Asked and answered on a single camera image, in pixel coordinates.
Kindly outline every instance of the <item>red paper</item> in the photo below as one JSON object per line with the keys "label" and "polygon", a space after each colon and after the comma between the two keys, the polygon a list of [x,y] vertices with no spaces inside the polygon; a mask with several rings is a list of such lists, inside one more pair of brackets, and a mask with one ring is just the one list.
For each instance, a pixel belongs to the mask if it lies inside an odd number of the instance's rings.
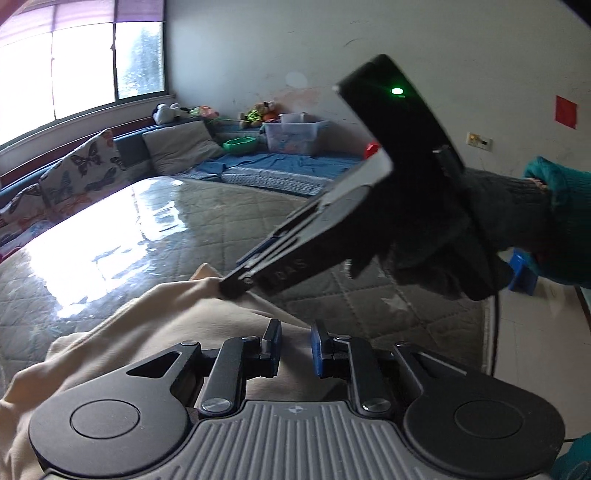
{"label": "red paper", "polygon": [[570,128],[577,128],[577,104],[566,98],[556,96],[554,120]]}

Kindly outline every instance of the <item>clear plastic bin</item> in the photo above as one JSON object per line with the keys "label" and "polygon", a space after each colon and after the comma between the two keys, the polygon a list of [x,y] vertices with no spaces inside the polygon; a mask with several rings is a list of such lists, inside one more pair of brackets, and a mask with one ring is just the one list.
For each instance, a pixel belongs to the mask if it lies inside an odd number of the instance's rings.
{"label": "clear plastic bin", "polygon": [[307,113],[280,113],[279,118],[285,124],[307,124],[312,118]]}
{"label": "clear plastic bin", "polygon": [[316,155],[323,148],[324,134],[330,122],[264,124],[270,152]]}

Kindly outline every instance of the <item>teal fabric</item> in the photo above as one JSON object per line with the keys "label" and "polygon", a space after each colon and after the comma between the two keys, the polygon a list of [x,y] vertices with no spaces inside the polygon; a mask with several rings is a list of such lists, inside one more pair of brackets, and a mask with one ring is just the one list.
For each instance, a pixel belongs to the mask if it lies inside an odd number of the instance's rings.
{"label": "teal fabric", "polygon": [[591,480],[591,433],[575,440],[550,471],[554,480]]}
{"label": "teal fabric", "polygon": [[591,288],[591,173],[538,157],[523,176],[543,181],[552,192],[553,246],[539,262],[526,255],[528,266],[559,283]]}

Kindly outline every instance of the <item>window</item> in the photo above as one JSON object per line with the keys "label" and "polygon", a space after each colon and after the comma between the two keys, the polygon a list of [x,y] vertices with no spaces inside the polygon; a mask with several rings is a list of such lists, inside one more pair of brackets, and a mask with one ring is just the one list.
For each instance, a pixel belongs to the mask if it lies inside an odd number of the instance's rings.
{"label": "window", "polygon": [[164,0],[32,0],[0,26],[0,148],[165,92]]}

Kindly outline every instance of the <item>butterfly print cushion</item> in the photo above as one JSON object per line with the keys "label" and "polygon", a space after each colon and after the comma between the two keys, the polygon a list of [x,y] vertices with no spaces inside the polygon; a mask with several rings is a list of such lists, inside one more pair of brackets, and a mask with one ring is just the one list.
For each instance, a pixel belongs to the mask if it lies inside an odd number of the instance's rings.
{"label": "butterfly print cushion", "polygon": [[51,207],[70,216],[69,213],[78,211],[78,207],[90,205],[89,192],[109,187],[109,193],[112,193],[129,185],[119,163],[113,134],[105,130],[63,157],[41,177],[39,183]]}
{"label": "butterfly print cushion", "polygon": [[21,190],[0,210],[0,246],[14,240],[31,225],[46,220],[50,214],[38,183]]}

